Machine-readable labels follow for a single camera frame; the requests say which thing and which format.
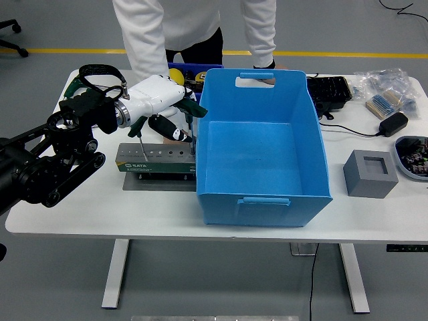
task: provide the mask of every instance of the gray foam block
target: gray foam block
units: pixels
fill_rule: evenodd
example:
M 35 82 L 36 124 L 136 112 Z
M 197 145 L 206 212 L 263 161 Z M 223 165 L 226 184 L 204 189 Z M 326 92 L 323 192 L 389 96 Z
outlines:
M 389 152 L 354 150 L 343 172 L 349 196 L 383 199 L 399 182 Z

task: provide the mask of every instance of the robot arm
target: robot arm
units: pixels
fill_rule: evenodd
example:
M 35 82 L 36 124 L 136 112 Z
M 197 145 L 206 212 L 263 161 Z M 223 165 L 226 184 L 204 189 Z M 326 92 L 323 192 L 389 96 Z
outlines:
M 111 66 L 86 65 L 79 74 L 80 81 L 74 87 L 84 85 L 89 90 L 73 97 L 66 91 L 67 99 L 60 102 L 60 111 L 45 124 L 11 139 L 0 138 L 0 215 L 20 200 L 53 207 L 95 173 L 106 157 L 96 152 L 94 125 L 106 134 L 118 127 L 131 127 L 132 136 L 137 135 L 146 118 L 150 127 L 175 139 L 170 134 L 175 125 L 167 116 L 178 110 L 198 117 L 207 112 L 185 98 L 186 89 L 169 78 L 152 76 L 127 91 L 123 76 Z M 113 74 L 122 84 L 101 90 L 86 79 L 94 74 Z M 111 98 L 107 93 L 113 89 L 120 93 Z M 25 149 L 36 138 L 42 138 L 40 143 Z M 54 155 L 42 156 L 49 147 Z

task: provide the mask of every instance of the office chair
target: office chair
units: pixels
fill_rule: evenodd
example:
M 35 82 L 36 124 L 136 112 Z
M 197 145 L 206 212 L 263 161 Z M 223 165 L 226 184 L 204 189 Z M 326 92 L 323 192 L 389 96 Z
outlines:
M 12 20 L 7 20 L 7 21 L 0 21 L 0 29 L 9 27 L 10 25 L 12 26 L 12 30 L 15 33 L 21 32 L 21 26 L 18 25 L 18 22 L 16 22 L 16 20 L 12 19 Z M 21 57 L 28 57 L 28 51 L 27 50 L 19 47 L 18 45 L 13 44 L 13 43 L 10 43 L 10 42 L 7 42 L 7 41 L 0 39 L 0 46 L 17 50 L 19 55 L 21 55 Z

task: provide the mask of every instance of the yellow floor line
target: yellow floor line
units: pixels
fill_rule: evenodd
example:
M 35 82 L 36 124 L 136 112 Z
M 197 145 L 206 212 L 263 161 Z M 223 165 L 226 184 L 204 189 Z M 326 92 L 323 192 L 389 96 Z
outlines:
M 126 54 L 125 49 L 70 49 L 70 48 L 31 48 L 31 54 Z M 12 49 L 0 49 L 0 54 L 15 53 Z M 250 56 L 247 50 L 223 50 L 225 56 Z M 274 56 L 294 57 L 335 57 L 335 58 L 387 58 L 387 59 L 428 59 L 428 53 L 376 53 L 341 51 L 275 51 Z

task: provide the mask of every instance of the gray floor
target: gray floor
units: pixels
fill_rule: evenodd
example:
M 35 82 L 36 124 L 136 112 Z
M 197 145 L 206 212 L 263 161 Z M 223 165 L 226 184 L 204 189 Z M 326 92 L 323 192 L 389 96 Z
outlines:
M 408 1 L 384 0 L 402 7 Z M 428 2 L 408 12 L 428 16 Z M 0 37 L 33 48 L 123 48 L 109 1 L 0 1 L 0 20 L 23 32 Z M 225 49 L 247 49 L 239 5 L 223 0 Z M 397 16 L 375 0 L 278 0 L 278 50 L 426 54 L 428 23 Z M 427 60 L 305 58 L 276 61 L 308 73 L 352 74 L 400 67 L 428 92 Z M 129 69 L 125 55 L 0 53 L 0 136 L 43 124 L 68 75 L 88 63 Z M 226 56 L 226 67 L 251 67 Z M 308 319 L 311 257 L 292 257 L 287 243 L 133 241 L 117 310 L 100 308 L 114 242 L 18 237 L 4 228 L 0 320 L 130 320 L 137 315 L 296 315 Z M 354 315 L 337 245 L 322 244 L 314 283 L 314 320 L 425 320 L 428 257 L 356 245 L 371 313 Z

